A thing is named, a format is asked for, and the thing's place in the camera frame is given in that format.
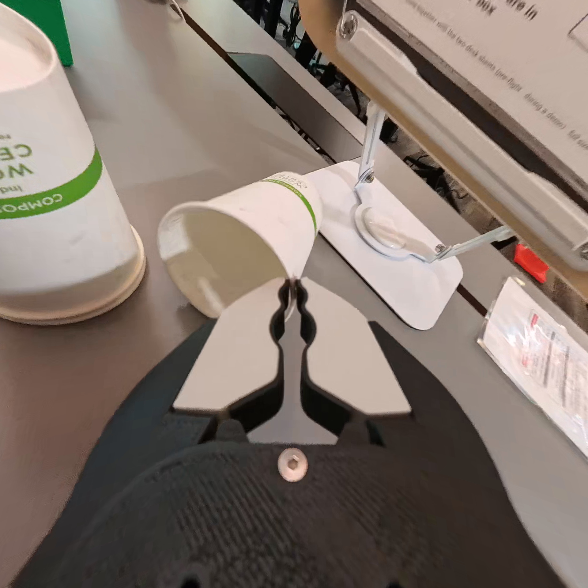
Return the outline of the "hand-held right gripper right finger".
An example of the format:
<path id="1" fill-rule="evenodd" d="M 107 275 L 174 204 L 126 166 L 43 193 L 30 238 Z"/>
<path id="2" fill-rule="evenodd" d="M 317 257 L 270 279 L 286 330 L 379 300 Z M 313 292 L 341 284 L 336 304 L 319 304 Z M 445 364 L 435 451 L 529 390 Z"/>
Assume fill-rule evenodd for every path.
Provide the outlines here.
<path id="1" fill-rule="evenodd" d="M 340 435 L 349 422 L 405 417 L 412 409 L 369 321 L 307 277 L 296 286 L 305 343 L 300 401 L 313 422 Z"/>

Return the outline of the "orange traffic cone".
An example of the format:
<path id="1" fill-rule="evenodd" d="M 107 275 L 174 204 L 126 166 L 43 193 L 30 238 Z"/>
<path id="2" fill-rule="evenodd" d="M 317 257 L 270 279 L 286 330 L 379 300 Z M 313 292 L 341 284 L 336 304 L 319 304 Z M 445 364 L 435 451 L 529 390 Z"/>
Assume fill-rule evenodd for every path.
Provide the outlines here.
<path id="1" fill-rule="evenodd" d="M 514 250 L 513 262 L 536 282 L 544 284 L 548 278 L 549 266 L 527 246 L 518 243 Z"/>

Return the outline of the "grey desk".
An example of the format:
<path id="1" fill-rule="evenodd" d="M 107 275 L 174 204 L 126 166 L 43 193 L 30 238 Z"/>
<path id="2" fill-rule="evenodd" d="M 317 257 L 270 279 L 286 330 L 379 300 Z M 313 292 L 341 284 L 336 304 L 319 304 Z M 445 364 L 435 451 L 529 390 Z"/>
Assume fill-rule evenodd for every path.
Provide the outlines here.
<path id="1" fill-rule="evenodd" d="M 65 1 L 68 78 L 148 270 L 136 292 L 63 326 L 1 320 L 1 587 L 67 503 L 107 422 L 140 380 L 205 321 L 156 246 L 176 204 L 320 156 L 173 11 L 152 1 Z M 306 275 L 378 322 L 432 372 L 477 427 L 518 514 L 572 587 L 587 587 L 587 461 L 477 343 L 483 314 L 454 294 L 436 325 L 405 325 L 322 239 Z"/>

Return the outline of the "green plastic bin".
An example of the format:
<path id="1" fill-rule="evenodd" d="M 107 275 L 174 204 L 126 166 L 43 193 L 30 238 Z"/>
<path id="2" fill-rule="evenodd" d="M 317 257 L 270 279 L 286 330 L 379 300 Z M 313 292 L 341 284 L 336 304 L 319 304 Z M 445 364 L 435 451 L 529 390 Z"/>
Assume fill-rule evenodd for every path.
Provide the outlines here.
<path id="1" fill-rule="evenodd" d="M 74 64 L 61 1 L 24 1 L 23 15 L 52 41 L 64 67 Z"/>

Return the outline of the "white paper cup green band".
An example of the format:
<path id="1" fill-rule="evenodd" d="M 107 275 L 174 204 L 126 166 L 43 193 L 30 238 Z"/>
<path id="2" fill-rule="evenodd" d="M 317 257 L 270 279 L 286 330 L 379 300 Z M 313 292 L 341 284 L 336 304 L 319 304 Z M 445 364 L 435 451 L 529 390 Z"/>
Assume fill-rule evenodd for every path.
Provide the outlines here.
<path id="1" fill-rule="evenodd" d="M 60 325 L 124 302 L 146 269 L 47 35 L 1 5 L 1 318 Z"/>
<path id="2" fill-rule="evenodd" d="M 215 319 L 268 281 L 300 279 L 322 219 L 310 176 L 280 172 L 172 208 L 158 226 L 158 251 L 182 295 Z"/>

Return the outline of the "printed instruction sheet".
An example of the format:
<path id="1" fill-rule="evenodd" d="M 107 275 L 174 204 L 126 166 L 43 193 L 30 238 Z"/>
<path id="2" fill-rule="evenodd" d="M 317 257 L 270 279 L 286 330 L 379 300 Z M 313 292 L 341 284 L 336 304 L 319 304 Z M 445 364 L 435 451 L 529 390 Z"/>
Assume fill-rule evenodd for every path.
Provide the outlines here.
<path id="1" fill-rule="evenodd" d="M 375 1 L 553 153 L 587 158 L 587 1 Z"/>

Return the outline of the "laminated paper sheet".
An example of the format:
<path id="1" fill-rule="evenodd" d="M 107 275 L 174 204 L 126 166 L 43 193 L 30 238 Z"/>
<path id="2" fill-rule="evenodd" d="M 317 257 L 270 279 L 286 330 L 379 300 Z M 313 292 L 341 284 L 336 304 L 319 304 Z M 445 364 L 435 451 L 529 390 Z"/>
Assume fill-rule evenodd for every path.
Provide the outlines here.
<path id="1" fill-rule="evenodd" d="M 587 350 L 508 277 L 490 306 L 479 346 L 518 390 L 587 458 Z"/>

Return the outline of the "wooden document stand white base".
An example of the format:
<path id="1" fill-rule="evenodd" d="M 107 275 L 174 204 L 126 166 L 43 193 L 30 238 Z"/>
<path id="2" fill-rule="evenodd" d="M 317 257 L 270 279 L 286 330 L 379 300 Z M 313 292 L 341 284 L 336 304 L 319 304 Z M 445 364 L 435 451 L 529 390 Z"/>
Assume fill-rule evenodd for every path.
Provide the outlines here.
<path id="1" fill-rule="evenodd" d="M 409 326 L 435 325 L 462 280 L 457 258 L 516 235 L 587 294 L 587 158 L 550 151 L 375 1 L 299 1 L 306 32 L 370 99 L 359 163 L 315 177 L 322 234 Z M 385 116 L 503 226 L 444 245 L 376 179 Z"/>

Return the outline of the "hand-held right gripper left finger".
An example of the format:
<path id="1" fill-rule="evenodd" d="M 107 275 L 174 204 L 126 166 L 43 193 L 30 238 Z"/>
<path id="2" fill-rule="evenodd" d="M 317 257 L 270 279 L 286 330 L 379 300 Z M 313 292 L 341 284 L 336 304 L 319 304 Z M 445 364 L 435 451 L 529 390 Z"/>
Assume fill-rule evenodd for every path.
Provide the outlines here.
<path id="1" fill-rule="evenodd" d="M 268 422 L 284 397 L 283 349 L 290 282 L 275 278 L 228 306 L 215 322 L 173 410 L 237 420 L 245 431 Z"/>

